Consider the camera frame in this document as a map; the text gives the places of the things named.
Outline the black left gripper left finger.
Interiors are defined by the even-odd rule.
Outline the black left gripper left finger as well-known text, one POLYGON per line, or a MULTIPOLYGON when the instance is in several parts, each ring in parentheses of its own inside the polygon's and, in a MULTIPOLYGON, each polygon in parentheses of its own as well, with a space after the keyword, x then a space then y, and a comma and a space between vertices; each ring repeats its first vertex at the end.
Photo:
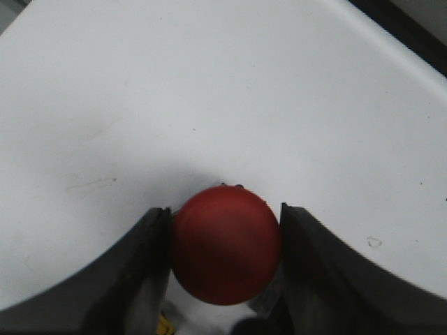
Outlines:
POLYGON ((171 210, 152 208, 111 248, 1 311, 2 334, 155 334, 170 265, 171 210))

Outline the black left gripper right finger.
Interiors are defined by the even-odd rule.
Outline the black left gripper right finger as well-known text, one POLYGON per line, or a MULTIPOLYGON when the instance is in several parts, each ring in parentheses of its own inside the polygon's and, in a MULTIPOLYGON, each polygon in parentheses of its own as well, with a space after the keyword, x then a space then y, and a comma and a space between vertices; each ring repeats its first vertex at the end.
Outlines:
POLYGON ((374 264, 305 208, 283 204, 280 228, 296 334, 446 333, 446 299, 374 264))

